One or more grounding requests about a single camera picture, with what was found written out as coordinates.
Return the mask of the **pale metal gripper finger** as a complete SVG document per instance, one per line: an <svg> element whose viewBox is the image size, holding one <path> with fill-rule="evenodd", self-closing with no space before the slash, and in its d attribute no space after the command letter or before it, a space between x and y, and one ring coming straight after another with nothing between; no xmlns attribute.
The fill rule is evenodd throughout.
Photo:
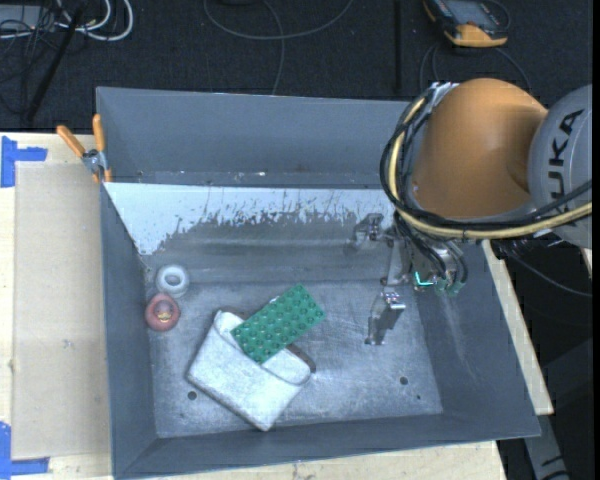
<svg viewBox="0 0 600 480"><path fill-rule="evenodd" d="M366 250L379 244L393 248L395 245L393 228L384 228L382 226L383 220L383 214L367 214L355 224L346 246L351 250Z"/></svg>
<svg viewBox="0 0 600 480"><path fill-rule="evenodd" d="M406 303L397 291L383 291L377 295L371 305L364 343L382 345L387 331L394 328L405 309Z"/></svg>

